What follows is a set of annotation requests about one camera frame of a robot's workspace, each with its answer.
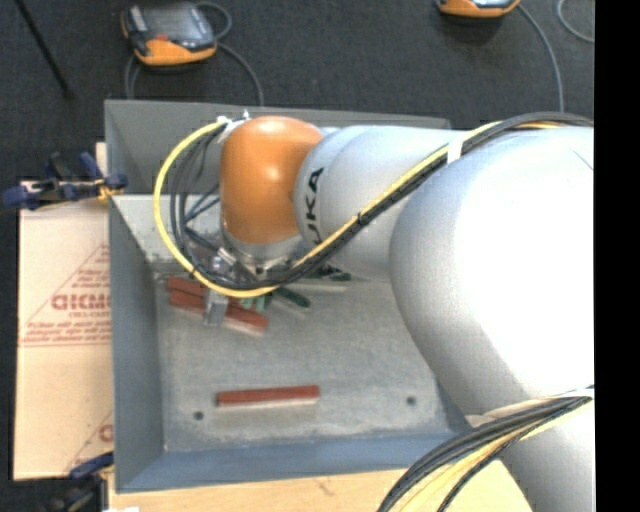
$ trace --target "blue clamp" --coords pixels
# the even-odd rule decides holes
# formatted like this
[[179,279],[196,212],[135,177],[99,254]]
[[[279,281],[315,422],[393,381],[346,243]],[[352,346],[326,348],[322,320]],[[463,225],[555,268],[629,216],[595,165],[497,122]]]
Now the blue clamp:
[[87,152],[82,153],[79,160],[82,174],[69,169],[59,153],[52,154],[45,166],[45,179],[30,186],[8,188],[2,193],[2,203],[7,208],[37,210],[82,199],[106,199],[122,192],[129,183],[127,176],[121,173],[105,177]]
[[109,466],[113,466],[113,463],[113,452],[103,453],[73,468],[69,473],[69,478],[71,480],[84,480]]

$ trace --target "wooden table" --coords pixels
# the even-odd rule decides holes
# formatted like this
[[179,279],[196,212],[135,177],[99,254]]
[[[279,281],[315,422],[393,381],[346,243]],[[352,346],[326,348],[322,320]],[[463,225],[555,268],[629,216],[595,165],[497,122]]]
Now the wooden table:
[[[109,505],[140,512],[376,512],[404,470],[115,494]],[[113,489],[112,475],[109,488]],[[530,512],[520,488],[499,461],[473,478],[449,512]]]

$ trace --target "orange device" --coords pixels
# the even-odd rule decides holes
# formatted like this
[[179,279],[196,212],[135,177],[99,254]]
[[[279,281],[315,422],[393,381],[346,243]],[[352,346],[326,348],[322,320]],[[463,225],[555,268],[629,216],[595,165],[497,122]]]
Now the orange device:
[[293,190],[320,139],[312,124],[283,116],[256,117],[231,132],[220,161],[222,222],[229,235],[245,244],[298,235]]
[[499,18],[519,3],[520,0],[436,0],[441,13],[465,18]]
[[211,57],[216,38],[209,22],[190,2],[125,9],[122,31],[138,60],[147,66],[184,66]]

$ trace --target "black cable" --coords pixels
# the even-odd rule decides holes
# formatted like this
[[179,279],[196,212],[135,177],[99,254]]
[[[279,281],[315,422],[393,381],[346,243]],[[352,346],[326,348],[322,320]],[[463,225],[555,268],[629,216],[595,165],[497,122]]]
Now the black cable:
[[244,67],[247,73],[249,73],[249,76],[253,81],[253,85],[256,88],[256,94],[258,95],[258,106],[263,107],[264,91],[262,89],[262,85],[260,84],[260,80],[258,79],[258,76],[256,75],[255,71],[253,71],[249,63],[242,57],[242,55],[240,55],[238,52],[230,48],[228,45],[219,42],[218,47],[221,50],[224,50],[225,52],[227,52],[229,55],[231,55],[235,60],[237,60],[242,65],[242,67]]
[[558,111],[564,112],[564,91],[562,87],[562,78],[560,76],[560,67],[558,66],[558,61],[556,60],[556,54],[553,51],[553,47],[551,46],[551,43],[549,43],[549,40],[547,39],[547,36],[542,30],[542,27],[538,24],[538,22],[531,15],[531,13],[529,13],[529,11],[525,9],[521,3],[518,4],[517,8],[524,15],[526,20],[531,24],[531,26],[537,32],[538,36],[540,36],[540,39],[542,39],[542,44],[544,44],[544,47],[547,50],[547,53],[549,54],[549,58],[551,59],[551,65],[553,67],[553,74],[556,79],[556,86],[558,88]]
[[[523,114],[520,116],[516,116],[476,134],[472,138],[465,141],[462,145],[462,154],[468,153],[469,151],[475,149],[476,147],[484,144],[485,142],[502,135],[514,128],[521,127],[522,125],[532,124],[532,123],[561,123],[567,125],[576,125],[576,126],[593,126],[593,121],[587,119],[582,116],[577,116],[573,114],[566,114],[562,112],[543,112],[543,113],[533,113],[533,114]],[[213,134],[209,134],[206,140],[210,140],[219,133],[220,130],[217,130]],[[390,197],[381,201],[378,205],[372,208],[370,211],[366,213],[366,215],[359,216],[356,222],[353,222],[348,230],[338,239],[331,242],[327,247],[325,247],[318,254],[307,258],[300,265],[294,266],[288,271],[283,271],[279,273],[277,278],[267,278],[259,281],[252,281],[251,283],[246,282],[237,282],[230,278],[227,275],[219,274],[216,272],[212,272],[211,270],[198,265],[198,271],[205,276],[207,279],[212,281],[215,284],[220,286],[233,289],[233,290],[253,290],[257,288],[263,287],[272,287],[272,286],[284,286],[287,284],[291,284],[294,281],[304,277],[305,275],[317,270],[322,265],[326,264],[330,258],[332,258],[337,251],[342,249],[349,241],[356,236],[363,228],[368,226],[375,218],[384,213],[391,206],[396,204],[398,201],[409,195],[416,188],[418,188],[426,179],[428,179],[433,172],[446,164],[447,155],[444,153],[439,158],[435,159],[431,163],[425,165],[423,169],[421,169],[416,176],[414,176],[411,180],[405,183],[401,189],[394,192]],[[184,190],[184,196],[191,192],[190,190]],[[174,219],[174,215],[176,212],[174,210],[175,203],[172,199],[171,206],[171,215],[172,215],[172,227],[174,229],[174,234],[178,238],[176,241],[182,240],[180,237],[180,233],[176,226],[180,227],[184,220],[184,214],[182,220],[180,222]],[[192,264],[196,265],[197,260],[193,258],[193,254],[188,247],[184,243],[178,244],[178,248],[183,254],[183,256],[191,261]]]
[[207,211],[209,208],[218,204],[220,202],[220,198],[216,197],[212,199],[210,203],[206,204],[203,207],[200,207],[200,205],[204,203],[207,199],[209,199],[213,194],[215,194],[219,188],[220,186],[216,184],[213,187],[211,187],[211,189],[207,190],[204,194],[202,194],[200,198],[193,205],[191,205],[191,208],[189,209],[189,211],[187,212],[187,216],[185,217],[185,221],[190,222],[192,220],[195,220],[198,217],[198,215],[200,215],[201,213]]
[[[202,211],[205,211],[213,205],[208,204],[201,207],[197,211],[195,210],[195,208],[197,208],[199,204],[201,204],[200,201],[202,201],[206,197],[206,194],[202,196],[198,202],[196,202],[196,204],[189,210],[189,212],[186,211],[186,202],[188,195],[190,194],[194,185],[202,176],[202,173],[204,171],[206,152],[210,144],[215,140],[215,138],[223,129],[224,126],[208,134],[203,140],[198,141],[189,149],[187,156],[177,165],[174,180],[172,181],[170,186],[170,218],[176,245],[180,252],[190,261],[194,262],[194,264],[198,262],[199,259],[193,253],[189,241],[209,251],[215,251],[217,247],[215,247],[204,236],[197,233],[193,228],[188,227],[187,223],[196,218],[197,215],[202,213]],[[193,164],[198,160],[198,158],[200,159],[200,164],[194,174],[195,166]],[[215,191],[216,189],[217,185],[212,187],[212,189],[208,191],[207,194],[213,193],[213,191]],[[199,268],[200,266],[201,264],[198,263],[196,265],[196,268]]]
[[135,98],[134,88],[138,73],[140,73],[140,65],[137,63],[136,54],[132,52],[124,68],[124,96],[128,100]]
[[595,44],[595,42],[596,42],[596,38],[595,37],[589,37],[589,36],[583,34],[582,32],[577,31],[575,28],[573,28],[567,22],[567,20],[564,17],[564,14],[562,14],[562,7],[564,6],[565,1],[566,0],[558,0],[558,3],[556,4],[556,14],[558,15],[558,19],[560,20],[560,23],[562,23],[564,28],[566,28],[569,32],[571,32],[578,39],[581,39],[582,41],[585,41],[587,43]]
[[514,438],[502,443],[485,459],[467,471],[467,473],[445,497],[441,507],[438,509],[438,512],[443,512],[462,489],[464,484],[502,451],[543,424],[553,421],[568,412],[574,411],[591,400],[592,399],[590,397],[586,396],[556,398],[531,409],[514,413],[505,418],[493,420],[472,429],[470,432],[453,437],[449,441],[438,446],[435,450],[427,453],[413,466],[411,466],[411,468],[409,468],[409,470],[389,491],[385,499],[380,504],[378,512],[387,512],[391,510],[391,508],[409,489],[423,480],[426,476],[436,471],[438,468],[451,464],[465,455],[480,449],[482,446],[504,437],[505,435],[514,433],[528,425],[528,428],[523,430],[523,432],[518,433]]
[[222,39],[233,28],[233,18],[231,18],[231,14],[229,14],[229,11],[227,11],[220,4],[217,4],[215,2],[202,1],[202,2],[198,2],[196,4],[196,7],[198,9],[200,9],[201,7],[211,7],[212,9],[215,9],[220,14],[222,14],[222,16],[224,17],[226,24],[225,24],[225,26],[224,26],[224,28],[222,30],[220,30],[218,32],[214,32],[214,34],[216,36],[216,39],[218,39],[218,40]]
[[40,49],[40,52],[42,53],[45,60],[47,61],[47,64],[49,65],[49,68],[51,69],[53,76],[55,77],[56,81],[58,82],[58,85],[62,89],[63,96],[67,99],[72,99],[74,97],[73,91],[70,89],[69,84],[67,84],[67,81],[62,75],[62,71],[60,71],[60,67],[58,66],[55,59],[53,58],[53,55],[51,55],[51,52],[49,51],[49,47],[47,46],[47,43],[45,43],[44,38],[40,34],[40,31],[38,30],[38,27],[36,26],[35,21],[33,21],[33,18],[31,16],[31,13],[29,12],[29,9],[27,9],[27,6],[23,2],[23,0],[14,0],[14,2],[18,10],[20,11],[22,18],[24,19],[25,23],[29,27],[29,30],[31,31],[33,38],[36,40],[38,48]]

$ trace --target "gray box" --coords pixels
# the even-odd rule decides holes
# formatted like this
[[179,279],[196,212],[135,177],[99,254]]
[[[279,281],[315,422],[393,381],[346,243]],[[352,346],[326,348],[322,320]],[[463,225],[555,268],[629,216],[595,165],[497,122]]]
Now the gray box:
[[[244,109],[144,101],[107,101],[105,108],[109,171],[131,179],[110,212],[118,492],[403,468],[468,428],[411,340],[388,283],[300,283],[311,310],[274,302],[259,338],[206,327],[198,315],[171,307],[165,278],[181,269],[155,232],[154,175],[186,135]],[[411,116],[250,111],[272,113],[320,127],[448,127]],[[218,150],[209,157],[209,183],[217,179]],[[214,209],[198,222],[215,230],[218,220]],[[219,391],[303,384],[319,386],[316,403],[215,404]]]

